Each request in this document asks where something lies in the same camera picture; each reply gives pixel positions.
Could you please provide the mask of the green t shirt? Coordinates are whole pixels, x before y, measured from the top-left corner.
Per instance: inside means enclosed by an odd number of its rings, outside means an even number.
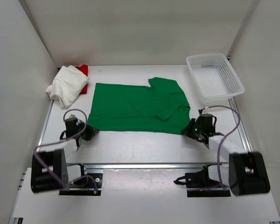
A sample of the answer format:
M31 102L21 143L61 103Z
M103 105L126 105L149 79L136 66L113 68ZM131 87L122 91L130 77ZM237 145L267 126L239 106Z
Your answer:
M100 131L180 135L190 122L190 105L175 80L154 77L149 86L97 83L88 125Z

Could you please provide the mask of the white t shirt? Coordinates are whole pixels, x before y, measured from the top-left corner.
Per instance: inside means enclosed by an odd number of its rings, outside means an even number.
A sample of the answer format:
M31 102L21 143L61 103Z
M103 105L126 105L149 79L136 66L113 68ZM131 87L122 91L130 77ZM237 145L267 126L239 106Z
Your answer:
M87 93L88 66L83 64L79 67L62 66L46 89L51 100L56 100L62 108L70 107L81 94Z

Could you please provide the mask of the red t shirt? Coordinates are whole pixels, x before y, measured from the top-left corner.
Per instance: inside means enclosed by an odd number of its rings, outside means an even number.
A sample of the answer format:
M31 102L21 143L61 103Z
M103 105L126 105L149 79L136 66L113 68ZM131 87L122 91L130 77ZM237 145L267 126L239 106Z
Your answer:
M84 64L79 67L63 66L58 70L57 74L61 78L63 92L77 94L77 91L80 90L80 95L87 93L89 81L87 65Z

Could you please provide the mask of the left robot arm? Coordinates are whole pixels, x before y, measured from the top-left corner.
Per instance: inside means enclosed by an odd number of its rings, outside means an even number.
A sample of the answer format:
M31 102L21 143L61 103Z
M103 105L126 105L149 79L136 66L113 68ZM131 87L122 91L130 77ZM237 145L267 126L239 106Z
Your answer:
M75 116L65 119L64 123L65 130L61 132L59 141L41 145L40 148L61 144L63 147L50 151L36 149L33 152L30 186L34 193L67 189L70 182L79 187L88 183L89 176L81 170L75 172L70 180L66 158L79 149L81 141L90 141L99 130Z

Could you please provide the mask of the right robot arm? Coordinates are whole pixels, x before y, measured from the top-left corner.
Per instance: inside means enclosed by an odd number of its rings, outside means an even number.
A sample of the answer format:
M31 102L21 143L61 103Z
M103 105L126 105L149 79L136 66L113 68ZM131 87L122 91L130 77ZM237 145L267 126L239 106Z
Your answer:
M194 173L185 173L174 180L176 185L184 185L189 197L216 197L255 195L269 193L271 187L263 156L260 152L248 152L216 132L217 118L211 114L200 114L182 130L193 140L203 143L217 153L217 161L204 165Z

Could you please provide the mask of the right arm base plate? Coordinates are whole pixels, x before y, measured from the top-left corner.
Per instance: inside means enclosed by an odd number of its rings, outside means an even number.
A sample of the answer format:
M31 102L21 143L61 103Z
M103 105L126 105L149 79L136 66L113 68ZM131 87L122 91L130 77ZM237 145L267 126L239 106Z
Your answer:
M186 186L187 197L230 197L228 189L221 188L219 181L212 180L208 174L209 165L201 171L188 172L174 180L174 184Z

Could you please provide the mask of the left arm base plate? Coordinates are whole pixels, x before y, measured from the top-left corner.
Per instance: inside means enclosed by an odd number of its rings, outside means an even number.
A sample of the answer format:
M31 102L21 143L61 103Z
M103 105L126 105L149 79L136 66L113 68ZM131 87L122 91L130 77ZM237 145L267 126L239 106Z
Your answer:
M86 164L68 164L69 190L59 190L60 196L100 196L103 170L92 169Z

